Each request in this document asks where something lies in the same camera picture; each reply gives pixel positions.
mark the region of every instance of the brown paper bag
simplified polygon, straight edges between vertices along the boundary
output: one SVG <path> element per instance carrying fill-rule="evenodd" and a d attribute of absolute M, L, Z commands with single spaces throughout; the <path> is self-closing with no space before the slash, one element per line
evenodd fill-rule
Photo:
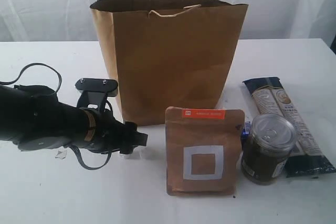
<path fill-rule="evenodd" d="M 166 111 L 167 193 L 233 194 L 244 119 L 242 110 L 169 107 Z"/>
<path fill-rule="evenodd" d="M 90 6 L 125 121 L 164 123 L 169 106 L 215 107 L 246 4 L 219 0 L 98 0 Z"/>

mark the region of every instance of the white square graphic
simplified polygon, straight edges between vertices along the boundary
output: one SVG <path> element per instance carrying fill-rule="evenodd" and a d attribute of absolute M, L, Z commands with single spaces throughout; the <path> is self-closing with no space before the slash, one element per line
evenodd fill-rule
<path fill-rule="evenodd" d="M 192 155 L 215 154 L 214 174 L 192 174 Z M 224 147 L 222 145 L 200 145 L 183 148 L 183 179 L 212 180 L 221 179 L 224 172 Z"/>

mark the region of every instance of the black cable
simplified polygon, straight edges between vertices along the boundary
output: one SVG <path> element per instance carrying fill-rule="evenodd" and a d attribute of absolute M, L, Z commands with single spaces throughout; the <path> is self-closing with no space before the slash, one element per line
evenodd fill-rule
<path fill-rule="evenodd" d="M 109 162 L 109 160 L 110 160 L 110 158 L 111 158 L 111 155 L 112 155 L 112 152 L 113 152 L 113 151 L 110 151 L 110 152 L 108 153 L 107 158 L 106 158 L 106 161 L 105 161 L 105 163 L 104 163 L 103 165 L 101 165 L 101 166 L 99 166 L 99 167 L 90 167 L 90 166 L 87 166 L 87 165 L 84 163 L 83 158 L 82 158 L 82 155 L 80 154 L 80 150 L 79 150 L 79 148 L 78 148 L 77 146 L 69 145 L 69 146 L 67 146 L 67 147 L 69 147 L 70 149 L 72 149 L 72 151 L 73 151 L 74 154 L 76 155 L 76 158 L 77 158 L 79 164 L 80 164 L 83 168 L 85 168 L 85 169 L 87 169 L 87 170 L 98 170 L 98 169 L 100 169 L 100 168 L 106 166 L 107 163 Z"/>
<path fill-rule="evenodd" d="M 106 100 L 106 103 L 107 103 L 107 105 L 109 106 L 110 110 L 113 111 L 113 108 L 112 108 L 111 103 L 110 103 L 108 100 Z"/>
<path fill-rule="evenodd" d="M 18 79 L 21 77 L 21 75 L 23 74 L 23 72 L 26 71 L 27 68 L 30 68 L 30 67 L 32 67 L 32 66 L 44 66 L 44 67 L 47 67 L 47 68 L 51 69 L 52 71 L 54 71 L 54 72 L 57 74 L 57 76 L 58 76 L 58 86 L 57 86 L 57 89 L 55 90 L 55 92 L 52 93 L 52 94 L 57 93 L 58 90 L 59 90 L 60 87 L 61 87 L 61 84 L 62 84 L 62 76 L 60 75 L 59 72 L 57 72 L 57 71 L 56 71 L 54 68 L 52 68 L 51 66 L 48 66 L 47 64 L 44 64 L 44 63 L 38 63 L 38 62 L 34 62 L 34 63 L 31 63 L 31 64 L 26 65 L 26 66 L 20 71 L 19 76 L 18 76 L 14 81 L 7 81 L 7 82 L 6 82 L 6 81 L 0 81 L 0 85 L 5 85 L 5 86 L 6 86 L 6 85 L 14 84 L 15 82 L 18 81 Z"/>

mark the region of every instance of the white table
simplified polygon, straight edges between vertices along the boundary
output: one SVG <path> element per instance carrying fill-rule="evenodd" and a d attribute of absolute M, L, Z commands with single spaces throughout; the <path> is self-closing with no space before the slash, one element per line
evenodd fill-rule
<path fill-rule="evenodd" d="M 74 88 L 81 77 L 106 78 L 97 42 L 0 43 L 0 79 L 14 79 L 31 62 L 44 62 L 63 76 L 59 100 L 76 105 Z M 220 108 L 242 109 L 247 120 L 257 110 L 242 81 L 278 76 L 330 162 L 336 165 L 336 56 L 320 39 L 241 40 L 225 85 Z M 33 67 L 20 84 L 45 84 L 57 77 Z M 121 120 L 114 99 L 116 118 Z M 101 170 L 88 171 L 68 150 L 20 152 L 0 142 L 0 223 L 335 223 L 336 174 L 319 179 L 284 176 L 276 184 L 258 186 L 238 171 L 236 198 L 171 197 L 166 194 L 164 126 L 148 133 L 149 153 L 133 159 L 119 154 Z M 84 152 L 91 166 L 105 156 Z"/>

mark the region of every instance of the metal lid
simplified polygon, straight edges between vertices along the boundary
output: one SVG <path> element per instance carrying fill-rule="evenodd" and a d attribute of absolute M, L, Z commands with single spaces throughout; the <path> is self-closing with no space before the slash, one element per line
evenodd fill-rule
<path fill-rule="evenodd" d="M 290 151 L 297 140 L 295 127 L 276 114 L 256 116 L 252 121 L 251 133 L 260 146 L 276 152 Z"/>

